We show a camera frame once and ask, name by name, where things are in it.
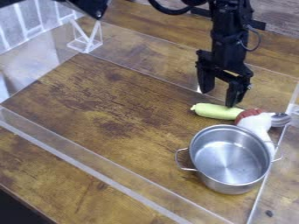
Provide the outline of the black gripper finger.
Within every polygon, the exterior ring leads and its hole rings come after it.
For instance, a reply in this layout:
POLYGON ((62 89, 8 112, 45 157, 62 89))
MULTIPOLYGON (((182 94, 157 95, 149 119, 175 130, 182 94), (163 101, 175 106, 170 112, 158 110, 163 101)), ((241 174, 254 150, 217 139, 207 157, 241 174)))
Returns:
POLYGON ((206 94, 215 88, 214 69, 210 66, 205 66, 202 63, 197 64, 197 68, 201 91, 206 94))
POLYGON ((229 83, 226 106, 233 108, 239 104, 245 98, 246 92, 249 91, 250 80, 233 80, 229 83))

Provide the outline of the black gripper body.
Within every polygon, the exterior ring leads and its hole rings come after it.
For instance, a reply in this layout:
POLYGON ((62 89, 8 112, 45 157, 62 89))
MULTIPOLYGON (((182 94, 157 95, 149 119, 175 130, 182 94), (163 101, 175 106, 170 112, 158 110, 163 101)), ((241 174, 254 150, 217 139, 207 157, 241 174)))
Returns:
POLYGON ((234 80, 250 80, 253 71, 246 66, 249 32, 245 30, 225 33, 213 30, 211 51, 199 50, 198 63, 214 69, 215 79, 230 84, 234 80))

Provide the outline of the black robot base link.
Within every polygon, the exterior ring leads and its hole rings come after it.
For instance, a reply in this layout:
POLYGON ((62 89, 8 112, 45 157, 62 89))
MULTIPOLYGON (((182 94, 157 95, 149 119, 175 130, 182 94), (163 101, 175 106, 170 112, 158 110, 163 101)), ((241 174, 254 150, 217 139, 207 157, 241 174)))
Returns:
MULTIPOLYGON (((0 0, 0 9, 13 4, 19 4, 26 0, 0 0)), ((111 0, 53 0, 63 6, 101 20, 105 16, 111 0)))

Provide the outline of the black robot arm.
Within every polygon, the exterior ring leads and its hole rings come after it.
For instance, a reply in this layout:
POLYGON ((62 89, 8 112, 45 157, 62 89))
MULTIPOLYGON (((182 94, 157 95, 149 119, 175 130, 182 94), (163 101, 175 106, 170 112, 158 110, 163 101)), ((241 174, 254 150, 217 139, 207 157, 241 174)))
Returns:
POLYGON ((215 79, 229 83, 226 106, 233 108, 242 102, 254 76, 245 63, 254 11, 249 0, 210 0, 210 12, 211 51, 197 52, 198 80, 205 94, 215 88, 215 79))

